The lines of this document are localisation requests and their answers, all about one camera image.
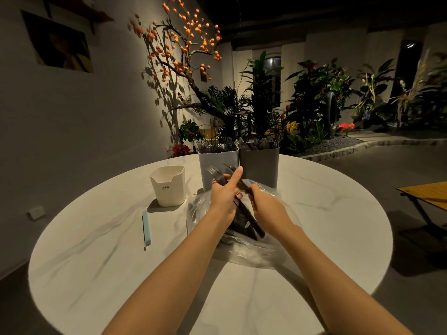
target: white container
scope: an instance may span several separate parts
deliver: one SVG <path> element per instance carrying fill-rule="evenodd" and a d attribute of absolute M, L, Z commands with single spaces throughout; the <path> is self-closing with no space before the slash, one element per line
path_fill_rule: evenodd
<path fill-rule="evenodd" d="M 206 168 L 214 166 L 223 174 L 228 174 L 229 170 L 223 164 L 225 163 L 237 168 L 239 166 L 239 150 L 225 151 L 222 153 L 199 153 L 198 160 L 200 162 L 200 172 L 202 173 L 203 191 L 208 191 L 211 189 L 211 181 L 213 180 L 213 177 Z"/>
<path fill-rule="evenodd" d="M 155 169 L 149 177 L 155 197 L 161 207 L 174 207 L 185 201 L 185 167 L 164 166 Z"/>

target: gray wall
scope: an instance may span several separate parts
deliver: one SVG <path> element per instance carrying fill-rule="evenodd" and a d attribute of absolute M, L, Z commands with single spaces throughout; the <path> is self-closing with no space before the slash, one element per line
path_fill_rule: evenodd
<path fill-rule="evenodd" d="M 87 20 L 51 5 L 56 22 L 85 33 L 89 74 L 37 64 L 20 10 L 46 17 L 41 0 L 0 0 L 0 277 L 29 258 L 47 223 L 76 197 L 167 157 L 173 143 L 165 115 L 171 118 L 142 79 L 144 43 L 127 28 L 135 13 L 147 23 L 165 18 L 162 1 L 97 0 L 115 21 L 97 26 L 96 35 Z M 212 84 L 221 87 L 220 63 L 200 55 L 212 66 Z M 179 111 L 180 123 L 183 116 L 195 117 Z M 27 209 L 38 204 L 47 216 L 27 220 Z"/>

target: round table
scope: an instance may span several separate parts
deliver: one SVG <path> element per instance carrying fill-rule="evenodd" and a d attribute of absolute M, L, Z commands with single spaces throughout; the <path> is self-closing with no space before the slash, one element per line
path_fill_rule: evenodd
<path fill-rule="evenodd" d="M 188 199 L 177 209 L 149 209 L 152 245 L 143 249 L 142 211 L 155 199 L 149 174 L 165 165 L 185 166 L 188 197 L 202 187 L 197 155 L 148 164 L 75 199 L 37 241 L 29 267 L 31 294 L 42 315 L 64 335 L 100 334 L 186 237 Z M 334 169 L 285 155 L 279 158 L 278 192 L 310 239 L 372 293 L 393 248 L 387 215 L 375 197 Z M 212 260 L 179 333 L 322 332 L 308 290 L 292 276 Z"/>

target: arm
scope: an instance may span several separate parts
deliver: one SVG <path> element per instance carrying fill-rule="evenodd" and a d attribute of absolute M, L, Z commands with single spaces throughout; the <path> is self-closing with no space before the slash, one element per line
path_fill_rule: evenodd
<path fill-rule="evenodd" d="M 224 186 L 214 183 L 208 213 L 127 299 L 102 335 L 175 334 L 202 282 L 220 238 L 234 218 L 237 169 Z"/>
<path fill-rule="evenodd" d="M 318 310 L 336 335 L 411 335 L 411 332 L 337 267 L 290 220 L 284 206 L 252 185 L 261 227 L 278 239 L 301 270 Z"/>

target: wooden table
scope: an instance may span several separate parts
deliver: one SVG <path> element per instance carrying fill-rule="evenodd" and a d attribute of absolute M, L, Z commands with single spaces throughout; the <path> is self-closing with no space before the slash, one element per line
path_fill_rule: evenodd
<path fill-rule="evenodd" d="M 400 187 L 396 188 L 401 191 L 401 196 L 406 196 L 413 202 L 417 211 L 422 215 L 423 219 L 427 223 L 427 225 L 423 226 L 422 229 L 427 231 L 430 235 L 437 238 L 442 245 L 447 248 L 447 231 L 433 223 L 430 217 L 425 212 L 424 208 L 422 208 L 421 204 L 418 200 L 427 202 L 435 207 L 441 208 L 447 211 L 447 181 L 446 182 L 438 182 L 431 184 L 421 184 L 418 186 L 410 186 L 410 187 Z M 413 230 L 419 230 L 420 228 L 414 228 L 412 230 L 403 231 L 403 233 L 408 233 Z"/>

